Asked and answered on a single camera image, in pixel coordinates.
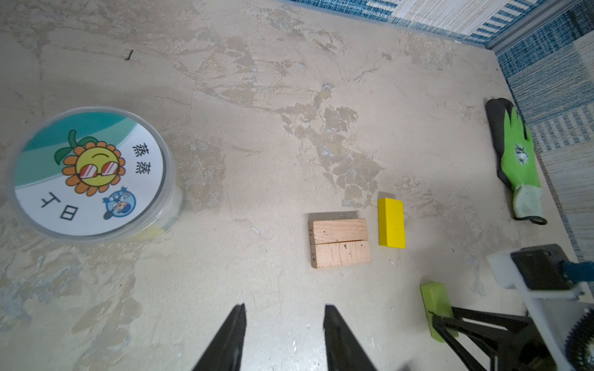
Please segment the natural wood block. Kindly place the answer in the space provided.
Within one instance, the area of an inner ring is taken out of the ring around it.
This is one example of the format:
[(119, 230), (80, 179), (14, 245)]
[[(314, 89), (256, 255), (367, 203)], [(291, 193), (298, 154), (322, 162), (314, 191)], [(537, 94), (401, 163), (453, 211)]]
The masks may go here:
[(312, 245), (367, 241), (366, 219), (314, 220), (309, 225)]
[(311, 264), (315, 269), (346, 267), (371, 262), (367, 241), (343, 241), (311, 246)]

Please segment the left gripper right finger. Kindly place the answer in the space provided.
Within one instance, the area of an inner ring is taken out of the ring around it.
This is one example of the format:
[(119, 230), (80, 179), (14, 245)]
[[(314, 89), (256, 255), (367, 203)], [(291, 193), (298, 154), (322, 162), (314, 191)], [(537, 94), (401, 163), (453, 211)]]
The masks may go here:
[(376, 370), (334, 305), (326, 305), (323, 320), (328, 370)]

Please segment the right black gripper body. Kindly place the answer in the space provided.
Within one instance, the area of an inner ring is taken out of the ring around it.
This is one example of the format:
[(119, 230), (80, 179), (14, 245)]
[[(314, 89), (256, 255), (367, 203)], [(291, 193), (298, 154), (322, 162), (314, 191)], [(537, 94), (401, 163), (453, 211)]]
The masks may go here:
[(499, 342), (492, 370), (557, 370), (549, 349), (533, 322)]

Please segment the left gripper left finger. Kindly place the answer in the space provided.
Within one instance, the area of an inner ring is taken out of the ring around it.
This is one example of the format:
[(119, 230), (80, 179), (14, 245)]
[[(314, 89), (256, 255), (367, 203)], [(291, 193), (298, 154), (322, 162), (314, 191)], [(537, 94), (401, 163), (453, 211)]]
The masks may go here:
[(245, 304), (236, 305), (213, 337), (193, 371), (236, 371), (241, 369), (246, 328)]

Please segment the yellow wood block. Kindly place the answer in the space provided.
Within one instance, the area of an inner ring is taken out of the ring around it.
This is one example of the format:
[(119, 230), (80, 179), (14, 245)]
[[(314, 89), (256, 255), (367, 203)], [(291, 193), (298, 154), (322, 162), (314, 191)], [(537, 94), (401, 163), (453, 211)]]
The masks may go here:
[(379, 245), (405, 249), (404, 204), (397, 199), (383, 198), (378, 201)]

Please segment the light green rectangular block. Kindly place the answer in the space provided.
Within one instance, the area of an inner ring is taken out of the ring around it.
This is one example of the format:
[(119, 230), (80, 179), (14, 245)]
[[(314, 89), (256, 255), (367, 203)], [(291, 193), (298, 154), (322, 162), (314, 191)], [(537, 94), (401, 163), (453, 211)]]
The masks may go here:
[(422, 284), (420, 286), (420, 291), (431, 337), (440, 343), (444, 343), (445, 340), (433, 328), (433, 317), (438, 315), (453, 318), (453, 309), (447, 288), (443, 283), (430, 282)]

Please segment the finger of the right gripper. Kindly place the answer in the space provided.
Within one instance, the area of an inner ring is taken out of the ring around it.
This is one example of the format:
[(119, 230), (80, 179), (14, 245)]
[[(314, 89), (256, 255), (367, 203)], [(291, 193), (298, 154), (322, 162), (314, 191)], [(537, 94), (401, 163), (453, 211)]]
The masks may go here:
[(500, 329), (486, 323), (458, 319), (454, 316), (448, 318), (438, 315), (433, 317), (433, 328), (441, 335), (445, 340), (445, 344), (455, 352), (468, 370), (486, 370), (486, 368), (457, 340), (459, 333), (465, 335), (488, 356), (490, 360), (489, 370), (492, 370), (491, 360), (497, 355), (497, 341), (499, 340), (498, 336), (501, 334)]
[(500, 326), (512, 332), (520, 332), (523, 328), (532, 324), (532, 320), (527, 316), (481, 312), (458, 307), (452, 307), (452, 310), (455, 318)]

